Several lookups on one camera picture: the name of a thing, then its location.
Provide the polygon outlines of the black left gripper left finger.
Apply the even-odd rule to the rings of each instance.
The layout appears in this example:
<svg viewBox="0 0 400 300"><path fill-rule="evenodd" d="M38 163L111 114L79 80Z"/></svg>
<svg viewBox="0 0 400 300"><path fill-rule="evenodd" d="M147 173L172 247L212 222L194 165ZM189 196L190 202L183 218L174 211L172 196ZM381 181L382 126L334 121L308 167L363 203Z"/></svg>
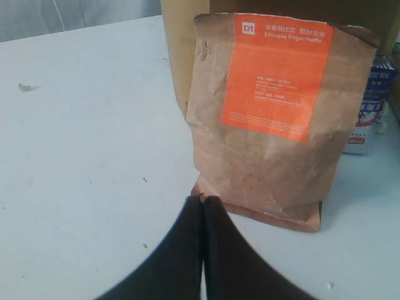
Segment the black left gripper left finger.
<svg viewBox="0 0 400 300"><path fill-rule="evenodd" d="M186 198L172 228L151 255L99 299L200 299L203 205Z"/></svg>

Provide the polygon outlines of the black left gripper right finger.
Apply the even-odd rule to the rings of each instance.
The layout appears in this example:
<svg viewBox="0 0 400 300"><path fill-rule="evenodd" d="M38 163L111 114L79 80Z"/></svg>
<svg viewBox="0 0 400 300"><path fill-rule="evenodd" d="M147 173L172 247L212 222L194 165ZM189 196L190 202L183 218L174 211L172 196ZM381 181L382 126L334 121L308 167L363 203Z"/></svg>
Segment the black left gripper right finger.
<svg viewBox="0 0 400 300"><path fill-rule="evenodd" d="M218 197L207 197L202 205L208 299L314 299L249 245Z"/></svg>

